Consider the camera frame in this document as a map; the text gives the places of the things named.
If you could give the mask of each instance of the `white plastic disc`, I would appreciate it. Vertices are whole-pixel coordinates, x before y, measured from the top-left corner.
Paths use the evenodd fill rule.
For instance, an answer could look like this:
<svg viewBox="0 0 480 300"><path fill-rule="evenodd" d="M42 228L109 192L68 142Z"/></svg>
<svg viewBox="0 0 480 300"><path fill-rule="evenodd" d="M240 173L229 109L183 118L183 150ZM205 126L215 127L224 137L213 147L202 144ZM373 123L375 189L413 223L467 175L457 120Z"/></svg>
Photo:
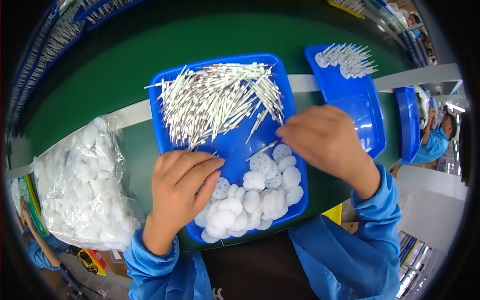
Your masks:
<svg viewBox="0 0 480 300"><path fill-rule="evenodd" d="M273 160L279 163L283 158L292 155L292 149L285 144L278 144L272 152Z"/></svg>

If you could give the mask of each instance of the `finger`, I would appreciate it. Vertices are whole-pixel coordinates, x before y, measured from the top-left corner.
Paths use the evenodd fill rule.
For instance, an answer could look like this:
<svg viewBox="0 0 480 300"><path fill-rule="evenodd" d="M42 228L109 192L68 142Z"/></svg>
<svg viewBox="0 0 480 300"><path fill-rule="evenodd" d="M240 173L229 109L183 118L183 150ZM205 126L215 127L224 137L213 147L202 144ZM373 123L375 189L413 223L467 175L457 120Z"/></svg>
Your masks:
<svg viewBox="0 0 480 300"><path fill-rule="evenodd" d="M163 176L165 175L171 168L172 166L177 162L177 160L184 156L185 154L191 153L189 151L184 151L184 150L174 150L170 151L169 155L165 158L163 161L162 167L158 171L158 175Z"/></svg>
<svg viewBox="0 0 480 300"><path fill-rule="evenodd" d="M169 157L170 154L172 154L172 153L173 153L173 151L164 152L156 159L155 166L153 168L153 174L156 174L160 171L160 169L163 166L163 163L165 162L167 157Z"/></svg>
<svg viewBox="0 0 480 300"><path fill-rule="evenodd" d="M311 165L318 164L318 157L322 157L325 137L319 136L312 130L295 126L285 126L284 132L282 142L288 144Z"/></svg>
<svg viewBox="0 0 480 300"><path fill-rule="evenodd" d="M327 134L330 131L330 128L332 127L332 124L336 122L336 120L332 119L327 119L327 118L322 118L319 117L318 115L313 115L313 114L304 114L304 115L297 115L293 116L290 119L288 119L286 125L284 126L301 126L303 128L308 128L311 130L314 130L318 132L319 134ZM282 131L280 127L278 129L278 136L282 137Z"/></svg>
<svg viewBox="0 0 480 300"><path fill-rule="evenodd" d="M205 183L200 187L195 195L193 209L198 214L207 205L208 200L213 194L216 186L216 180L220 177L220 171L214 171L205 178Z"/></svg>
<svg viewBox="0 0 480 300"><path fill-rule="evenodd" d="M224 164L222 158L211 158L193 167L182 179L177 183L177 187L186 192L195 193L196 189L206 180L208 175Z"/></svg>
<svg viewBox="0 0 480 300"><path fill-rule="evenodd" d="M208 152L193 152L181 156L173 165L173 167L165 174L165 178L176 184L196 165L213 158Z"/></svg>

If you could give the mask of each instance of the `left hand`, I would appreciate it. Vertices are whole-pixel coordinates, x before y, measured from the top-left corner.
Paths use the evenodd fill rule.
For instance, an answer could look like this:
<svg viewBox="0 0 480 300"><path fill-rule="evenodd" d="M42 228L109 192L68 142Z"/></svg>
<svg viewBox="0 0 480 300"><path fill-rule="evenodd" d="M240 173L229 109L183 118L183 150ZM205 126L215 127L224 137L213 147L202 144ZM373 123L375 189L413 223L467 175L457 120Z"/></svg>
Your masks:
<svg viewBox="0 0 480 300"><path fill-rule="evenodd" d="M28 203L24 200L24 197L20 197L20 218L22 219L23 226L27 226L30 222L30 208Z"/></svg>
<svg viewBox="0 0 480 300"><path fill-rule="evenodd" d="M431 108L428 110L428 118L430 122L435 118L435 109Z"/></svg>

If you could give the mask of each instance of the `black hair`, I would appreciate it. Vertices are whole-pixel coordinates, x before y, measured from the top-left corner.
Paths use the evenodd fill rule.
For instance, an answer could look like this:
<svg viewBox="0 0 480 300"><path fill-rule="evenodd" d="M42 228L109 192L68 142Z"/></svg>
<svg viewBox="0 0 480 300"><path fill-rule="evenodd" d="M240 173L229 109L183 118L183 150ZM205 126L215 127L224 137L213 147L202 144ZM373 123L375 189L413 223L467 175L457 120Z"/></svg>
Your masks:
<svg viewBox="0 0 480 300"><path fill-rule="evenodd" d="M456 117L450 113L446 113L445 115L446 118L450 118L450 122L452 123L452 133L450 134L450 137L448 138L449 141L451 141L455 136L456 136L456 131L457 131L457 123L456 123Z"/></svg>

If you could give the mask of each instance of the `worker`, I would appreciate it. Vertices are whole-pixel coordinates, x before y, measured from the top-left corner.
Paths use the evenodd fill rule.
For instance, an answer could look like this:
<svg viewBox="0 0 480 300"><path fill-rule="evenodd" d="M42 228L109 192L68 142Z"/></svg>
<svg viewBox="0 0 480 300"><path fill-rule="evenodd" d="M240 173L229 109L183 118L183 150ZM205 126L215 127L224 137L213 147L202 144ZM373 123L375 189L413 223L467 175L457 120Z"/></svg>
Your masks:
<svg viewBox="0 0 480 300"><path fill-rule="evenodd" d="M333 106L314 106L276 134L310 165L353 188L358 231L350 234L317 216L259 241L180 253L176 234L206 206L224 160L165 152L153 171L153 210L124 252L131 299L395 298L398 189L362 149L352 119Z"/></svg>
<svg viewBox="0 0 480 300"><path fill-rule="evenodd" d="M42 237L30 218L28 203L20 197L20 218L24 227L23 241L27 255L39 268L60 270L60 254L78 249L58 240L53 234Z"/></svg>
<svg viewBox="0 0 480 300"><path fill-rule="evenodd" d="M456 136L457 123L454 115L445 112L438 127L434 123L435 110L433 108L429 109L428 117L429 121L423 130L420 149L411 162L412 164L425 164L439 159L447 150L450 141Z"/></svg>

